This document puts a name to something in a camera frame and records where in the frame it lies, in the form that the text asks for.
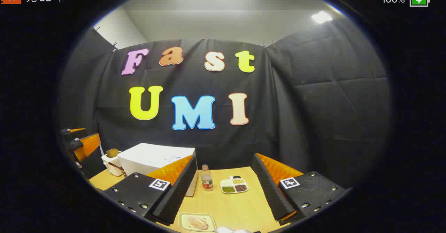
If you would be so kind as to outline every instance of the brown object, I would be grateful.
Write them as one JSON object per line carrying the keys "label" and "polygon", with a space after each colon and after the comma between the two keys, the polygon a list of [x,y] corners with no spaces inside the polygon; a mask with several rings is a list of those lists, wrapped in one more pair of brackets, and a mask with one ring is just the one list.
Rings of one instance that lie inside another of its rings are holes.
{"label": "brown object", "polygon": [[123,168],[123,167],[118,167],[118,166],[116,166],[116,165],[113,164],[113,163],[108,163],[108,165],[113,166],[113,167],[115,167],[115,168],[118,168],[118,169],[124,171],[124,168]]}
{"label": "brown object", "polygon": [[246,190],[246,185],[236,185],[237,192],[242,192]]}
{"label": "brown object", "polygon": [[118,149],[110,149],[110,150],[107,150],[106,153],[107,153],[107,157],[109,157],[109,158],[116,157],[116,155],[119,154]]}

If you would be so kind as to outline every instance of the fast umi sign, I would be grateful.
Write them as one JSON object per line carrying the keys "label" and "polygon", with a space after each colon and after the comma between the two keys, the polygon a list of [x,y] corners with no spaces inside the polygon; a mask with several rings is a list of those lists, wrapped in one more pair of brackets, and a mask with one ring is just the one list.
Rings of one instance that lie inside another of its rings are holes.
{"label": "fast umi sign", "polygon": [[[141,64],[144,56],[148,55],[148,49],[136,50],[129,52],[127,62],[121,75],[131,75],[136,71],[136,67]],[[171,47],[166,49],[159,60],[160,66],[178,65],[183,62],[183,49],[181,47]],[[244,73],[252,73],[254,66],[250,66],[249,61],[254,60],[254,56],[249,51],[241,51],[235,54],[239,58],[239,69]],[[225,68],[225,56],[221,52],[208,52],[205,55],[204,67],[208,71],[222,71]],[[163,87],[154,85],[148,88],[151,93],[150,109],[144,111],[141,108],[141,96],[145,92],[143,87],[132,87],[130,93],[130,112],[133,117],[138,120],[151,120],[158,114],[159,99]],[[232,101],[232,119],[231,125],[245,125],[249,119],[245,115],[245,93],[231,93],[228,98]],[[198,129],[213,129],[215,123],[212,121],[212,103],[215,98],[210,95],[204,95],[199,98],[195,108],[185,96],[174,96],[171,99],[175,106],[175,124],[174,130],[185,130],[187,128],[183,120],[186,121],[189,128],[193,129],[197,125]]]}

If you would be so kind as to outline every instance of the brown beans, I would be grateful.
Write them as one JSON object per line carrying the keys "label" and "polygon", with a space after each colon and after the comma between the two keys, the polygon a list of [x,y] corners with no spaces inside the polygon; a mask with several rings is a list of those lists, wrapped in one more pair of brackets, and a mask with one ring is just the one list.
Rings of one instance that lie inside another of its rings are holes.
{"label": "brown beans", "polygon": [[245,191],[246,185],[236,185],[237,192]]}

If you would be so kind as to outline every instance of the plate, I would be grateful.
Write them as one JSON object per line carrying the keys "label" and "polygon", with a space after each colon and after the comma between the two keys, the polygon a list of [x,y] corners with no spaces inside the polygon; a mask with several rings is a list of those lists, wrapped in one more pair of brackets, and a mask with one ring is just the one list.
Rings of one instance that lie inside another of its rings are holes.
{"label": "plate", "polygon": [[[234,184],[233,180],[242,180],[243,183]],[[236,186],[238,186],[238,185],[245,185],[246,186],[246,190],[244,190],[244,191],[237,191],[236,190]],[[224,192],[223,191],[223,187],[233,187],[234,188],[234,192]],[[241,179],[241,178],[234,179],[232,176],[230,176],[229,179],[224,179],[224,180],[220,181],[220,189],[225,194],[236,194],[236,193],[247,192],[249,190],[249,187],[248,187],[248,184],[246,183],[246,181],[244,179]]]}
{"label": "plate", "polygon": [[[188,217],[198,217],[199,219],[203,220],[204,222],[209,225],[207,230],[200,230],[199,228],[196,228],[192,226],[189,221],[187,220]],[[213,232],[216,230],[214,218],[210,214],[195,214],[195,213],[180,213],[178,215],[180,226],[183,227],[186,230],[192,230],[192,231],[201,231],[201,232]]]}

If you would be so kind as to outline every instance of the white foam box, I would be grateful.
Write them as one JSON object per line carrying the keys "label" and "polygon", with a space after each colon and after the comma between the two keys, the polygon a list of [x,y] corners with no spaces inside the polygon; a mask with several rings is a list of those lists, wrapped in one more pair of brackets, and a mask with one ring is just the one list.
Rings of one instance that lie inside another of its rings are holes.
{"label": "white foam box", "polygon": [[[149,174],[174,161],[195,155],[194,148],[169,147],[147,143],[140,143],[118,154],[119,161],[127,175],[138,172]],[[189,186],[186,196],[193,196],[195,185],[198,179],[198,171],[195,172],[194,179]]]}

